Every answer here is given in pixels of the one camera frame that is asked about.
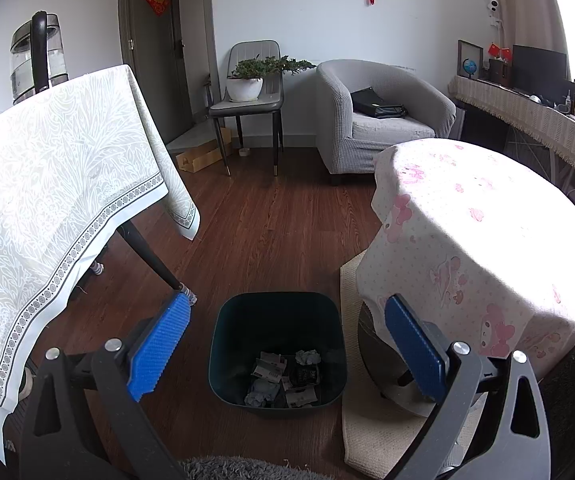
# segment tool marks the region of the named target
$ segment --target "blue globe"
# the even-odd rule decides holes
[[[463,62],[463,70],[465,70],[467,73],[469,73],[469,75],[472,75],[476,72],[476,69],[478,67],[476,66],[476,63],[474,61],[472,61],[471,59],[466,59]]]

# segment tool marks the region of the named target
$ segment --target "green foliage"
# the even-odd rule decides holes
[[[239,61],[236,68],[232,70],[231,78],[257,79],[265,77],[268,74],[277,74],[280,72],[292,72],[296,74],[314,67],[316,67],[316,65],[313,65],[309,61],[288,59],[288,56],[283,56],[279,59],[274,56],[259,59],[259,56],[257,56],[253,59],[243,59]]]

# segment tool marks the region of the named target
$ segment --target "metal bolt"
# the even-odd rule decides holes
[[[527,356],[520,350],[514,350],[514,352],[512,352],[512,358],[514,359],[514,361],[519,363],[527,362]]]
[[[108,352],[118,352],[121,349],[122,345],[123,343],[121,342],[121,339],[113,337],[112,339],[108,339],[105,342],[105,349]]]
[[[463,341],[457,341],[452,345],[452,348],[457,354],[468,355],[470,353],[470,346]]]
[[[61,354],[61,350],[59,350],[58,348],[48,348],[46,350],[46,359],[48,359],[49,361],[53,361],[59,356],[59,354]]]

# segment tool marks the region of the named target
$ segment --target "bonsai plant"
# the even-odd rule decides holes
[[[280,58],[270,56],[259,59],[239,61],[230,76],[228,76],[228,93],[231,101],[254,101],[259,97],[263,87],[263,78],[269,74],[292,72],[296,74],[315,65],[306,60],[297,61],[288,59],[288,56]]]

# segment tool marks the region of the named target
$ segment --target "white patterned tablecloth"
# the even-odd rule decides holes
[[[199,211],[127,66],[0,115],[0,457],[26,359],[123,222],[164,199],[184,237]]]
[[[450,95],[480,108],[554,150],[575,168],[575,121],[500,86],[455,76]]]
[[[525,351],[542,378],[575,345],[575,206],[529,168],[449,139],[397,144],[375,158],[383,226],[357,286],[378,336],[401,293],[448,340],[481,355]]]

